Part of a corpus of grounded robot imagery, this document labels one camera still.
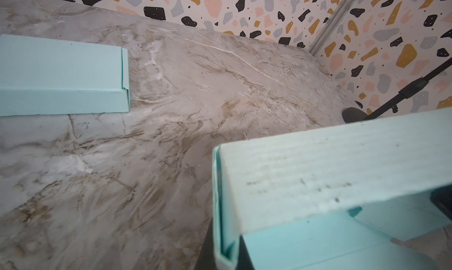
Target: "marble surface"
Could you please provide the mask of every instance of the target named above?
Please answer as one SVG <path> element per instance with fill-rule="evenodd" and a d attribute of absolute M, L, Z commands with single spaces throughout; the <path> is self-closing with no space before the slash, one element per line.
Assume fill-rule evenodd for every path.
<path fill-rule="evenodd" d="M 191 269 L 216 145 L 356 106 L 296 47 L 61 0 L 0 0 L 0 33 L 127 48 L 132 106 L 0 118 L 4 269 Z"/>

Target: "gray metal trim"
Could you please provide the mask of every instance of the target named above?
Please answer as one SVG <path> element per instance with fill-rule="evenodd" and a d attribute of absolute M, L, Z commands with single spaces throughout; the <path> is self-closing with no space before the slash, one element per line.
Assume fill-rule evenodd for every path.
<path fill-rule="evenodd" d="M 333 31 L 336 29 L 339 23 L 342 22 L 342 19 L 344 18 L 346 13 L 348 13 L 348 10 L 352 7 L 355 1 L 356 0 L 342 0 L 339 3 L 336 10 L 333 12 L 331 17 L 326 22 L 326 25 L 320 31 L 319 36 L 317 36 L 314 42 L 309 46 L 309 52 L 314 57 L 316 57 L 319 54 L 320 49 L 333 35 Z"/>

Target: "box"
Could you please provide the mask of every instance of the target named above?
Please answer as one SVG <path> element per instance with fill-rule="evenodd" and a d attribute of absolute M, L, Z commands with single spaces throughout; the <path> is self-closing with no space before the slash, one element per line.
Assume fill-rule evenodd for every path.
<path fill-rule="evenodd" d="M 437 269 L 391 239 L 451 224 L 428 192 L 452 183 L 450 127 L 447 108 L 216 147 L 218 269 L 240 245 L 256 270 Z"/>
<path fill-rule="evenodd" d="M 127 49 L 0 35 L 0 116 L 128 112 Z"/>

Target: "terrazzo wallpaper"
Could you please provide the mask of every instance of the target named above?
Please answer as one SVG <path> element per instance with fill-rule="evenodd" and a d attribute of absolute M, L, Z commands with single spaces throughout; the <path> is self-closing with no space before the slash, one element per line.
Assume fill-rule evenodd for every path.
<path fill-rule="evenodd" d="M 286 45 L 311 44 L 340 0 L 66 0 Z"/>
<path fill-rule="evenodd" d="M 368 114 L 452 54 L 452 0 L 357 0 L 316 57 Z M 452 106 L 452 67 L 383 116 Z"/>

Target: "black pole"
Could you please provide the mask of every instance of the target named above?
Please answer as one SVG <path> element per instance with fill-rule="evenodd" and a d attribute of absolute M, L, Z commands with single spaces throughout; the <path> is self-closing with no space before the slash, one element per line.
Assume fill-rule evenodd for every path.
<path fill-rule="evenodd" d="M 376 119 L 377 117 L 381 116 L 383 113 L 385 113 L 387 110 L 391 109 L 395 105 L 397 105 L 399 102 L 401 102 L 404 99 L 408 99 L 413 97 L 416 93 L 420 92 L 424 87 L 428 84 L 428 82 L 434 78 L 435 76 L 439 75 L 442 71 L 449 68 L 452 65 L 452 58 L 449 58 L 447 61 L 445 61 L 443 64 L 439 65 L 436 69 L 428 73 L 425 77 L 418 78 L 415 81 L 410 82 L 407 86 L 402 88 L 399 91 L 399 94 L 393 97 L 391 100 L 389 100 L 387 103 L 384 103 L 381 107 L 376 109 L 374 112 L 372 112 L 370 115 L 367 115 L 365 112 L 350 107 L 342 111 L 342 118 L 346 123 L 353 123 L 358 121 L 364 121 L 364 120 L 372 120 Z"/>

